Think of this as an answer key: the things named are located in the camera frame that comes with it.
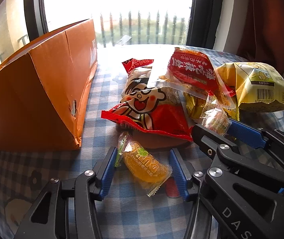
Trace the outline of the pale yellow snack bag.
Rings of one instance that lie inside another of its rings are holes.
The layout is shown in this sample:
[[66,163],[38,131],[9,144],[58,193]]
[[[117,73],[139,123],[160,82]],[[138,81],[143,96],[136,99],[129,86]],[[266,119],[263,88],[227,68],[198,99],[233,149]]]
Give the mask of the pale yellow snack bag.
[[225,63],[217,68],[222,81],[234,88],[240,110],[265,113],[284,110],[284,78],[269,64]]

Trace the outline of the red cartoon boy snack bag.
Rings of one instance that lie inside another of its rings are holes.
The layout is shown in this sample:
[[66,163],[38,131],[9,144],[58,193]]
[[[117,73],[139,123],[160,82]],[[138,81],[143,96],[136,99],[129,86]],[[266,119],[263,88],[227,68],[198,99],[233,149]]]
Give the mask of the red cartoon boy snack bag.
[[120,102],[101,111],[101,118],[122,127],[170,138],[191,141],[179,94],[170,87],[147,86],[152,59],[128,59],[122,62],[128,76]]

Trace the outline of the red clear noodle snack bag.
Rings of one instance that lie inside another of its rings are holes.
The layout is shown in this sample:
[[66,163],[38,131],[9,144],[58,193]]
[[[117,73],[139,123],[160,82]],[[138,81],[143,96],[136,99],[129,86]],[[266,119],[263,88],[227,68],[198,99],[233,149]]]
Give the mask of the red clear noodle snack bag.
[[239,120],[235,89],[224,84],[206,54],[176,47],[167,67],[163,63],[163,60],[153,63],[148,88],[173,88],[204,100],[214,95],[227,116]]

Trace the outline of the yellow crispy snack packet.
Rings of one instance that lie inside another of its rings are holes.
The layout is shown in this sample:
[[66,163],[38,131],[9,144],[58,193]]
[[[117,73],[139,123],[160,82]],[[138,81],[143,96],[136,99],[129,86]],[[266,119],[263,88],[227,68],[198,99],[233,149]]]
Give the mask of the yellow crispy snack packet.
[[198,122],[206,104],[206,100],[193,96],[189,93],[183,93],[186,101],[186,111],[190,119]]

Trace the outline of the small clear candy wrapper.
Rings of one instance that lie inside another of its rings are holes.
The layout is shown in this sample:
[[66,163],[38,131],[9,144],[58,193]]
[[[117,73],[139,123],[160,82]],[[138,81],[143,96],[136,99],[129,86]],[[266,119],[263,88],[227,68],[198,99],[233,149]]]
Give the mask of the small clear candy wrapper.
[[226,134],[231,125],[231,121],[215,96],[207,97],[199,123],[221,136]]

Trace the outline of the orange jelly candy packet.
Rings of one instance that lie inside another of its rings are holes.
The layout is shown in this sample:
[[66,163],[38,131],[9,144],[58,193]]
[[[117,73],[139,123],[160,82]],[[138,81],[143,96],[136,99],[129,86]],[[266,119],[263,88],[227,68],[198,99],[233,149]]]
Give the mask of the orange jelly candy packet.
[[158,162],[139,142],[133,140],[128,132],[119,135],[117,148],[115,167],[124,163],[147,196],[153,196],[170,178],[171,167]]

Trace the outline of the dark red curtain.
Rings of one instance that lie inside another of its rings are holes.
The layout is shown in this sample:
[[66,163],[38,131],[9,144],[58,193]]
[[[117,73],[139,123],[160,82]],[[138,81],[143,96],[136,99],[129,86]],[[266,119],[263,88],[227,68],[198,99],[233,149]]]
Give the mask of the dark red curtain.
[[284,0],[248,0],[237,55],[284,73]]

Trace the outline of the orange cardboard box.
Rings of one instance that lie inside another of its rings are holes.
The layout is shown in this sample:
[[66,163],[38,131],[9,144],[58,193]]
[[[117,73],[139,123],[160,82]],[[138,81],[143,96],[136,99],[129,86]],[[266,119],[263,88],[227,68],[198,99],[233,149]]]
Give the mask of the orange cardboard box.
[[91,19],[51,31],[0,64],[0,151],[81,147],[98,67]]

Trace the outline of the balcony metal railing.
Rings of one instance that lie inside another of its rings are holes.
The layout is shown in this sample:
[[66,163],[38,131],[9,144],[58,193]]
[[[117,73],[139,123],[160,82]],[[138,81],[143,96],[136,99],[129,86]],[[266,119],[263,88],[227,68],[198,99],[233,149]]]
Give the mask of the balcony metal railing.
[[187,20],[165,12],[128,12],[126,15],[101,15],[95,24],[98,46],[170,44],[185,45]]

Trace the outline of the black window frame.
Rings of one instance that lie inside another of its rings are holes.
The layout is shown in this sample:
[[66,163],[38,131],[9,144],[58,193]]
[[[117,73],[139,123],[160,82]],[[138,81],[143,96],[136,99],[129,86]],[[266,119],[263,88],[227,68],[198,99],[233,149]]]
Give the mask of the black window frame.
[[23,0],[23,5],[29,40],[48,33],[44,0]]

